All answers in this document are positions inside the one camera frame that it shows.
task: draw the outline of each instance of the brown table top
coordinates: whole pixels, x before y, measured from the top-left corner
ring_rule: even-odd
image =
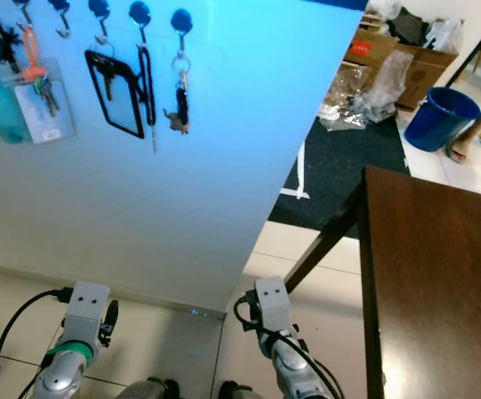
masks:
[[[368,396],[481,398],[481,195],[375,168],[365,182]]]

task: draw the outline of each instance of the black floor mat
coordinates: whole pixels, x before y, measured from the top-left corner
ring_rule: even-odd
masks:
[[[305,192],[310,199],[279,195],[268,220],[321,230],[358,185],[367,165],[410,174],[395,118],[362,131],[326,131],[316,118],[305,144]],[[297,188],[297,165],[284,187]],[[357,238],[356,227],[348,236]]]

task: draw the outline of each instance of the blue-lit wall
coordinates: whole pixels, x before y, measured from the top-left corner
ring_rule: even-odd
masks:
[[[130,3],[110,0],[106,28],[115,56],[137,71]],[[223,311],[361,11],[299,0],[147,3],[156,155],[149,133],[139,140],[101,113],[83,55],[100,33],[87,2],[71,0],[65,40],[48,1],[30,1],[41,57],[59,62],[77,135],[0,141],[0,266]],[[187,136],[162,116],[175,107],[177,7],[194,19]],[[0,18],[23,20],[11,0],[0,0]]]

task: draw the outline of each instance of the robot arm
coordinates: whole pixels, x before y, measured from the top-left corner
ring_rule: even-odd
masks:
[[[42,361],[31,399],[67,399],[80,388],[86,368],[98,359],[101,346],[110,344],[118,302],[111,302],[103,323],[108,296],[105,285],[76,284],[63,321],[63,334]]]
[[[249,304],[251,322],[238,314],[238,305],[243,302]],[[298,327],[292,325],[290,300],[281,278],[258,280],[255,289],[237,301],[234,311],[244,331],[257,331],[258,345],[272,360],[277,384],[286,399],[340,399],[338,392],[320,378],[307,345],[297,336]]]

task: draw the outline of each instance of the red label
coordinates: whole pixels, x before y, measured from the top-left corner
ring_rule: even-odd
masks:
[[[368,42],[361,42],[360,40],[355,40],[352,45],[351,49],[349,50],[350,53],[356,54],[359,56],[367,56],[371,50],[371,43]]]

